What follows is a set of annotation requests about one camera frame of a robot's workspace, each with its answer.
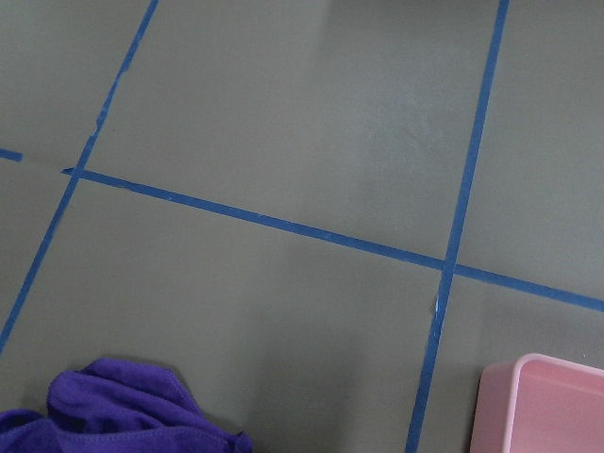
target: cloth fold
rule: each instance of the cloth fold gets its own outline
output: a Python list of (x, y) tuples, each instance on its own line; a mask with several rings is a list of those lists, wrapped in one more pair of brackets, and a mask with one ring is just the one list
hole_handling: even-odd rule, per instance
[(251, 453), (243, 433), (204, 417), (170, 371), (100, 359), (50, 385), (48, 417), (0, 413), (0, 453)]

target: blue tape strip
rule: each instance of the blue tape strip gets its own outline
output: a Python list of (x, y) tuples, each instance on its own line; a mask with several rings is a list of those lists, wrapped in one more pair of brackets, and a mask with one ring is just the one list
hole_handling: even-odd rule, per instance
[(20, 162), (21, 160), (23, 160), (23, 154), (0, 148), (0, 159), (8, 159), (14, 160), (15, 162)]
[[(63, 173), (69, 175), (72, 174), (73, 171), (73, 169), (65, 169), (63, 170)], [(113, 176), (101, 175), (99, 173), (91, 172), (88, 170), (81, 172), (80, 177), (89, 181), (98, 182), (111, 187), (128, 189), (129, 191), (132, 191), (134, 193), (153, 196), (154, 198), (171, 201), (180, 205), (190, 206), (192, 208), (198, 208), (200, 210), (207, 210), (209, 212), (215, 212), (217, 214), (226, 215), (228, 217), (234, 217), (236, 219), (245, 220), (246, 222), (260, 224), (266, 227), (276, 228), (283, 231), (289, 231), (302, 236), (308, 236), (310, 238), (319, 239), (321, 241), (336, 243), (345, 247), (355, 248), (363, 252), (381, 255), (383, 257), (388, 257), (395, 260), (411, 262), (413, 264), (419, 264), (421, 266), (429, 267), (431, 269), (443, 269), (443, 261), (433, 257), (408, 252), (407, 250), (401, 250), (379, 243), (371, 243), (369, 241), (352, 238), (350, 236), (334, 233), (332, 231), (316, 228), (314, 226), (306, 226), (302, 224), (297, 224), (295, 222), (289, 222), (287, 220), (278, 219), (269, 215), (259, 214), (251, 210), (241, 210), (239, 208), (233, 208), (228, 205), (222, 205), (220, 203), (203, 200), (201, 198), (195, 198), (193, 196), (185, 195), (182, 193), (165, 191), (163, 189), (158, 189), (152, 186), (126, 181), (124, 179), (120, 179)]]
[(482, 131), (484, 129), (484, 123), (486, 120), (487, 108), (489, 107), (489, 97), (491, 95), (491, 88), (493, 87), (495, 67), (497, 65), (497, 57), (499, 55), (501, 39), (503, 38), (503, 29), (506, 22), (509, 3), (509, 0), (499, 1), (499, 7), (495, 18), (495, 26), (493, 29), (493, 36), (491, 38), (491, 45), (489, 47), (489, 54), (487, 56), (484, 74), (482, 76), (482, 83), (480, 85), (480, 95), (478, 97), (474, 124), (472, 126), (472, 135), (470, 136), (468, 153), (465, 160), (465, 165), (463, 167), (463, 176), (461, 178), (457, 207), (455, 208), (455, 216), (453, 218), (448, 247), (446, 249), (445, 264), (443, 273), (441, 275), (441, 284), (438, 292), (437, 310), (434, 312), (432, 323), (430, 325), (428, 345), (426, 347), (426, 355), (424, 357), (424, 363), (422, 365), (422, 371), (420, 374), (419, 387), (415, 397), (415, 405), (411, 415), (409, 433), (407, 436), (407, 443), (405, 445), (405, 453), (415, 453), (419, 448), (422, 426), (424, 425), (426, 407), (428, 405), (430, 386), (432, 383), (432, 377), (434, 375), (434, 367), (436, 365), (436, 356), (438, 355), (438, 348), (441, 341), (441, 335), (443, 333), (443, 324), (445, 322), (446, 308), (448, 305), (449, 294), (451, 292), (451, 283), (453, 281), (455, 264), (460, 251), (463, 224), (465, 222), (465, 214), (467, 212), (468, 203), (470, 200), (470, 192), (472, 191), (472, 181), (474, 179), (474, 172), (476, 171), (476, 165), (478, 162), (478, 151), (480, 149), (480, 142), (482, 140)]
[(586, 309), (604, 311), (604, 300), (550, 288), (549, 286), (540, 285), (520, 278), (502, 276), (500, 274), (484, 271), (475, 267), (464, 266), (462, 264), (455, 266), (455, 274), (474, 280), (484, 281), (486, 283), (492, 283), (497, 286), (504, 286), (523, 293), (530, 293), (553, 300), (559, 300)]
[(88, 138), (88, 140), (86, 141), (86, 144), (84, 145), (84, 149), (82, 150), (79, 160), (77, 161), (77, 166), (74, 168), (74, 171), (71, 173), (71, 177), (69, 179), (69, 182), (67, 183), (65, 192), (63, 193), (63, 196), (61, 197), (61, 199), (59, 201), (57, 210), (55, 211), (55, 214), (53, 215), (53, 218), (50, 221), (50, 225), (48, 226), (48, 229), (46, 229), (46, 232), (44, 233), (44, 237), (42, 238), (42, 242), (40, 243), (40, 246), (38, 247), (36, 256), (34, 257), (34, 260), (31, 263), (29, 270), (27, 271), (27, 275), (25, 276), (25, 280), (23, 282), (23, 285), (21, 286), (21, 290), (17, 294), (17, 298), (12, 306), (12, 309), (10, 310), (8, 319), (5, 322), (4, 327), (2, 329), (2, 333), (0, 333), (0, 356), (2, 355), (2, 352), (7, 344), (10, 333), (14, 329), (14, 326), (17, 322), (17, 318), (19, 317), (19, 314), (21, 313), (21, 309), (23, 308), (23, 304), (25, 303), (25, 300), (27, 299), (27, 295), (29, 294), (31, 285), (33, 284), (33, 282), (36, 278), (36, 275), (38, 274), (38, 271), (40, 270), (40, 266), (42, 265), (46, 252), (48, 251), (48, 247), (50, 246), (50, 243), (52, 242), (53, 237), (55, 236), (55, 232), (57, 231), (57, 228), (59, 226), (60, 219), (63, 216), (63, 213), (65, 212), (65, 210), (67, 209), (67, 205), (69, 205), (69, 202), (71, 201), (71, 198), (74, 194), (74, 190), (76, 189), (76, 186), (77, 186), (77, 182), (81, 178), (81, 173), (84, 171), (84, 167), (86, 166), (86, 163), (88, 162), (92, 149), (94, 148), (94, 144), (96, 143), (96, 139), (98, 138), (98, 134), (103, 129), (103, 125), (105, 124), (105, 120), (107, 119), (107, 115), (109, 114), (109, 108), (110, 108), (111, 102), (113, 100), (113, 95), (115, 94), (115, 92), (117, 90), (117, 87), (120, 83), (120, 79), (122, 78), (122, 75), (124, 74), (124, 72), (127, 71), (128, 67), (130, 66), (130, 62), (132, 61), (132, 59), (134, 58), (134, 55), (136, 54), (136, 51), (139, 47), (139, 43), (144, 36), (144, 32), (146, 31), (146, 29), (149, 25), (149, 21), (151, 20), (151, 17), (153, 17), (153, 13), (155, 12), (158, 2), (159, 2), (159, 0), (151, 0), (151, 2), (149, 3), (149, 6), (147, 7), (147, 10), (141, 21), (141, 24), (139, 25), (139, 28), (138, 28), (136, 34), (134, 35), (134, 39), (132, 40), (132, 43), (130, 44), (130, 47), (128, 48), (124, 61), (122, 62), (122, 65), (120, 66), (120, 69), (119, 69), (115, 79), (113, 80), (113, 83), (111, 84), (109, 93), (107, 94), (107, 97), (105, 99), (105, 102), (103, 103), (101, 111), (99, 112), (99, 114), (96, 118), (96, 130)]

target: gray floor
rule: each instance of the gray floor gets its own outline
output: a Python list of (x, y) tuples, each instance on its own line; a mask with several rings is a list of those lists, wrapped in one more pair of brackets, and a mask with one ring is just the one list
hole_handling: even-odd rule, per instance
[[(404, 450), (497, 2), (159, 2), (69, 198), (146, 9), (0, 3), (0, 411), (110, 356), (260, 453)], [(421, 452), (489, 363), (604, 367), (603, 20), (512, 0)]]

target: purple cloth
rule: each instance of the purple cloth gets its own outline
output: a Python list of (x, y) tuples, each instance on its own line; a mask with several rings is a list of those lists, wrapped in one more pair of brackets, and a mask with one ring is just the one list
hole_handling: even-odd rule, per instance
[(0, 413), (0, 453), (250, 453), (244, 434), (206, 420), (174, 374), (153, 365), (101, 359), (61, 373), (48, 417)]

